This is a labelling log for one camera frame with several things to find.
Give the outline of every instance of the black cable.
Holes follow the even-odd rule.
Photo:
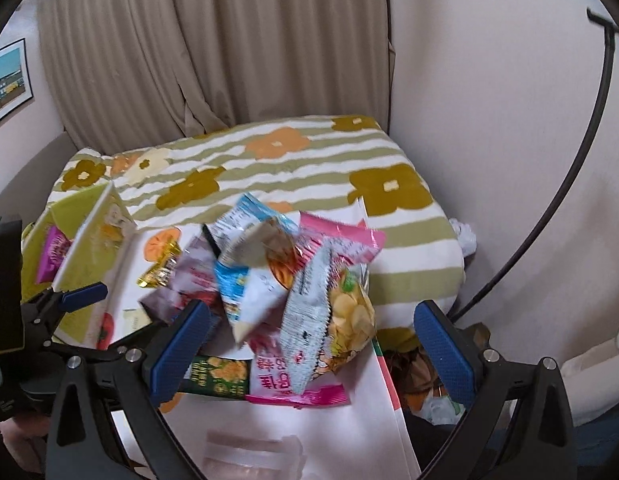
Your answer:
[[[585,136],[583,137],[583,141],[581,142],[580,148],[578,149],[578,153],[576,153],[576,158],[574,158],[574,161],[572,162],[563,183],[558,188],[556,195],[543,213],[541,219],[534,226],[534,229],[532,229],[531,233],[529,233],[527,238],[525,238],[525,241],[518,249],[516,249],[516,252],[513,253],[509,261],[504,264],[503,268],[499,270],[496,275],[478,291],[469,303],[467,303],[457,313],[450,313],[449,319],[451,319],[451,322],[456,323],[461,317],[467,314],[474,306],[483,300],[483,298],[490,293],[494,286],[496,286],[497,283],[500,282],[500,280],[502,280],[503,277],[512,269],[512,267],[518,263],[518,260],[523,257],[523,254],[527,252],[532,243],[536,241],[536,238],[539,237],[542,230],[545,226],[547,226],[552,216],[554,216],[554,213],[565,199],[565,196],[572,187],[574,180],[576,180],[576,177],[578,176],[578,172],[583,167],[587,153],[589,153],[589,150],[592,147],[592,143],[594,137],[596,136],[596,132],[598,131],[598,127],[601,124],[603,110],[605,110],[605,104],[607,102],[609,85],[611,83],[611,71],[614,63],[614,51],[616,49],[615,34],[619,33],[619,30],[612,22],[602,16],[594,14],[590,9],[587,9],[587,18],[592,23],[601,25],[605,30],[605,58],[603,59],[603,74],[601,75],[601,83],[598,88],[596,102],[593,106],[592,117],[590,118],[590,122],[587,126],[587,130],[585,132]]]

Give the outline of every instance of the blue gripper pad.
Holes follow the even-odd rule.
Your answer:
[[[70,290],[63,294],[60,300],[60,309],[64,312],[75,312],[83,307],[98,303],[107,298],[107,285],[102,282]]]
[[[449,397],[468,409],[474,403],[478,392],[477,372],[480,371],[475,369],[476,365],[469,363],[459,348],[462,342],[458,339],[462,335],[433,301],[423,301],[416,306],[414,330],[441,377]]]
[[[198,348],[207,341],[218,323],[218,316],[211,313],[209,306],[199,300],[195,303],[193,310],[190,311],[190,303],[170,327],[176,328],[177,332],[149,370],[149,399],[154,407],[172,400]]]

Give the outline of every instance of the pink packaging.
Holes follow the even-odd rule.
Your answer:
[[[52,225],[47,232],[45,245],[42,248],[40,255],[40,263],[38,264],[38,274],[36,283],[53,282],[60,266],[67,256],[67,251],[71,247],[71,241],[64,233]]]
[[[310,213],[300,213],[300,232],[296,248],[302,264],[316,254],[325,237],[331,239],[333,251],[339,256],[336,267],[369,264],[385,246],[385,233],[362,225],[347,225]]]
[[[263,330],[249,342],[254,352],[250,374],[249,395],[245,399],[254,404],[282,406],[337,406],[349,402],[343,385],[332,373],[311,381],[303,394],[291,389],[289,371],[280,350],[280,331]]]

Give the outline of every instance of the floral blanket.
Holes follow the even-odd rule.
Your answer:
[[[113,180],[141,229],[212,222],[246,191],[281,212],[333,212],[362,198],[387,235],[370,267],[369,297],[384,348],[416,341],[414,306],[447,312],[464,279],[461,247],[425,181],[400,148],[364,116],[252,123],[103,156],[78,152],[56,181],[53,203]]]

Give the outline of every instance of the snack bag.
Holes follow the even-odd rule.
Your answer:
[[[296,393],[302,392],[312,378],[337,371],[374,337],[375,313],[362,283],[367,265],[384,243],[385,235],[380,231],[300,214],[296,246],[301,261],[312,258],[309,267],[322,248],[329,246],[331,251],[329,261],[324,262],[323,254],[318,264],[326,265],[329,274],[325,290],[327,320],[322,324],[322,307],[318,308],[311,296],[295,293],[296,282],[283,315],[280,340],[285,359],[292,363],[291,380]],[[306,280],[300,273],[296,278]]]
[[[211,335],[221,322],[223,312],[214,276],[215,262],[207,240],[204,237],[194,238],[175,263],[166,286],[147,294],[140,304],[150,318],[171,324],[190,301],[204,301],[212,313]]]
[[[195,357],[187,368],[178,391],[243,400],[249,393],[249,365],[248,360]]]
[[[238,345],[285,304],[298,267],[295,230],[293,222],[251,195],[209,226],[222,251],[214,270]]]
[[[71,247],[71,241],[55,225],[49,227],[40,255],[36,283],[53,282]]]
[[[213,224],[207,224],[207,228],[218,248],[224,251],[228,243],[238,238],[247,228],[268,218],[278,219],[283,229],[289,233],[295,233],[298,230],[298,226],[289,218],[267,207],[251,193],[245,193],[233,208]]]
[[[254,352],[249,395],[254,404],[337,406],[349,402],[345,388],[333,374],[311,381],[303,394],[291,389],[289,370],[280,349],[280,331],[269,329],[249,341]]]

